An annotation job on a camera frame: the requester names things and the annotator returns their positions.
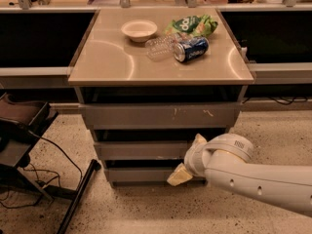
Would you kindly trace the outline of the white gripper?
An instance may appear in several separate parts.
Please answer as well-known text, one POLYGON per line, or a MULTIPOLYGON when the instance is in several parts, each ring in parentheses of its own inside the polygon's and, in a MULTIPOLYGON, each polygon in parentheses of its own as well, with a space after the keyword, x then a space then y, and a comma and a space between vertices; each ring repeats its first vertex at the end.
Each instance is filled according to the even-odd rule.
POLYGON ((204 177, 203 151, 207 140, 197 134, 192 146, 186 151, 184 164, 180 163, 170 174, 167 183, 171 186, 178 186, 193 178, 193 176, 204 177))

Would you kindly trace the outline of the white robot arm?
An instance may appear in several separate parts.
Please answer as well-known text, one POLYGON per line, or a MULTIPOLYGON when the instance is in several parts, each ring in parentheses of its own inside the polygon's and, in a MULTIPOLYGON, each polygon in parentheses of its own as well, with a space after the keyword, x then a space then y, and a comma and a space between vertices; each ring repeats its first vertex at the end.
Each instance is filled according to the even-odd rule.
POLYGON ((312 167, 252 164, 253 152, 253 144, 242 136, 223 134, 206 140, 196 135, 167 183, 177 186, 203 177, 223 190, 312 216, 312 167))

